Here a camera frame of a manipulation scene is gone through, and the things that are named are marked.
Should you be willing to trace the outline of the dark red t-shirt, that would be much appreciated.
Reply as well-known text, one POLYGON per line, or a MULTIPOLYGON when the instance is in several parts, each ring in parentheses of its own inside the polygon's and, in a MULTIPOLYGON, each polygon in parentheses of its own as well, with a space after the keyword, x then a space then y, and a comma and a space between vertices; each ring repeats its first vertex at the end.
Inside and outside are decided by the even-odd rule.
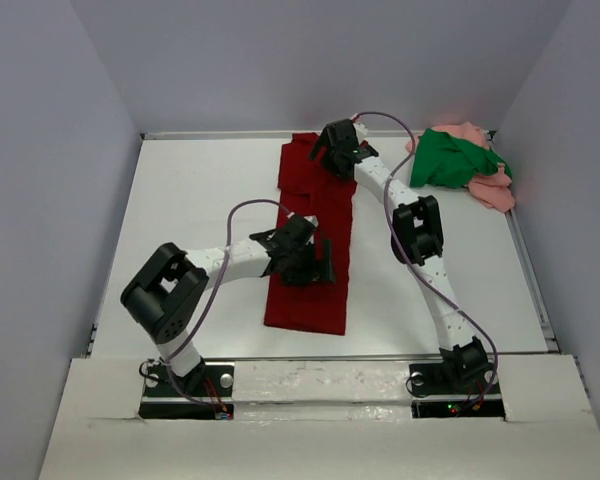
POLYGON ((281 147, 280 203, 302 216, 315 216, 318 231, 298 267, 270 278, 264 325, 343 336, 356 184, 309 159, 317 140, 315 133, 295 133, 281 147))

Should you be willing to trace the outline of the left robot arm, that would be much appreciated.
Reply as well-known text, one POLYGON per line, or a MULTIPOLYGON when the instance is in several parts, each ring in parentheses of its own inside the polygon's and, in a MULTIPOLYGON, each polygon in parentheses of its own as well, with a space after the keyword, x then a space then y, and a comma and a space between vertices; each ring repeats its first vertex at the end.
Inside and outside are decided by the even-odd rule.
POLYGON ((293 213, 280 227, 224 247, 183 250, 165 243, 124 288, 120 302, 154 343, 172 388, 191 398, 205 379, 206 364, 189 327, 203 294, 210 291, 214 299, 226 283, 270 276, 297 288, 336 281, 332 242, 316 217, 293 213))

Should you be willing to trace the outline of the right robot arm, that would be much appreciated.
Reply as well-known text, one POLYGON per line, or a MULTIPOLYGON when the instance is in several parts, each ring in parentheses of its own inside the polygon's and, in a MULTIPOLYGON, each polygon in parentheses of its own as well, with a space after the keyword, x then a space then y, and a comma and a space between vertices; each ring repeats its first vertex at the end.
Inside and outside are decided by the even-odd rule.
POLYGON ((327 124, 309 158, 333 175, 352 180, 384 208, 396 258, 419 283, 434 323, 441 360, 418 367, 409 381, 423 387, 417 397, 439 391, 472 394, 481 401, 494 388, 498 359, 493 340, 458 304, 447 275, 440 208, 435 197, 420 196, 390 170, 365 141, 365 128, 350 119, 327 124))

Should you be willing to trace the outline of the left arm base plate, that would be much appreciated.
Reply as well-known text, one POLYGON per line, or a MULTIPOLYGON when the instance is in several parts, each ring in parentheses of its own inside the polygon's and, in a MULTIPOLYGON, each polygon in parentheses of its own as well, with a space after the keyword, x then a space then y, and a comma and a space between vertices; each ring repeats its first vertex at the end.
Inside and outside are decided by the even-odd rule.
POLYGON ((209 362, 198 383, 181 382, 192 402, 173 388, 164 365, 146 360, 139 367, 143 390, 138 415, 147 420, 232 420, 234 371, 234 363, 209 362))

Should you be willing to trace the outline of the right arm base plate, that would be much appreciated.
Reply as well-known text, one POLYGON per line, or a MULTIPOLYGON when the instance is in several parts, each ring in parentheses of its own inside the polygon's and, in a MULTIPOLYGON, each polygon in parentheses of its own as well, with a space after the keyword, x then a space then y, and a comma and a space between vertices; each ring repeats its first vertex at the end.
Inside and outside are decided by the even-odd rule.
POLYGON ((505 418, 497 380, 487 389, 492 369, 453 383, 442 374, 441 363, 412 363, 405 380, 414 419, 505 418))

